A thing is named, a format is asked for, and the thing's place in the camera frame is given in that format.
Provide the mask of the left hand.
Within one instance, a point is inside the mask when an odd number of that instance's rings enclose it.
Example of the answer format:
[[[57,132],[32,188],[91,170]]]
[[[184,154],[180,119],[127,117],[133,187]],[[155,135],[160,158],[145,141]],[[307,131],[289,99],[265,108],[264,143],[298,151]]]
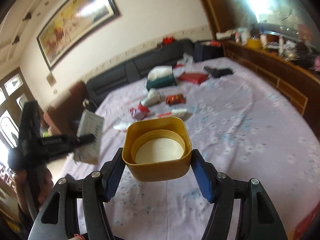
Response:
[[[14,181],[20,209],[35,220],[53,188],[51,172],[44,165],[21,169],[16,172]]]

